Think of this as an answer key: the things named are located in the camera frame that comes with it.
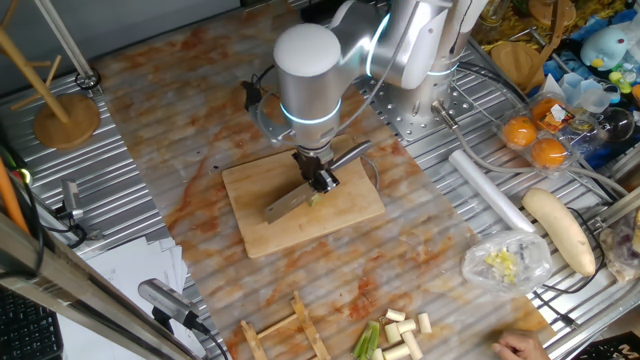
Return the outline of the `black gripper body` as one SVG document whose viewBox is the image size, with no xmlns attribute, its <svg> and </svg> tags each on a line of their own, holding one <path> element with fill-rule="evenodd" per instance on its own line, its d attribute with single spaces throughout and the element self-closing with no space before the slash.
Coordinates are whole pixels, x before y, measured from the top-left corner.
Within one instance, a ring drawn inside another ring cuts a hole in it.
<svg viewBox="0 0 640 360">
<path fill-rule="evenodd" d="M 332 164 L 334 153 L 330 145 L 321 148 L 305 148 L 298 146 L 292 154 L 302 175 L 314 175 L 326 170 Z"/>
</svg>

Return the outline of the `person hand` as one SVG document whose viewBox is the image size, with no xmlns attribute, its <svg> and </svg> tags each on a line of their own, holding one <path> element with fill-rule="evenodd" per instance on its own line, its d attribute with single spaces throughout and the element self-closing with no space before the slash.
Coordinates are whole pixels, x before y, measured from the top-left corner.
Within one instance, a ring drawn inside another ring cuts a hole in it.
<svg viewBox="0 0 640 360">
<path fill-rule="evenodd" d="M 491 349 L 501 360 L 550 360 L 535 333 L 504 332 Z"/>
</svg>

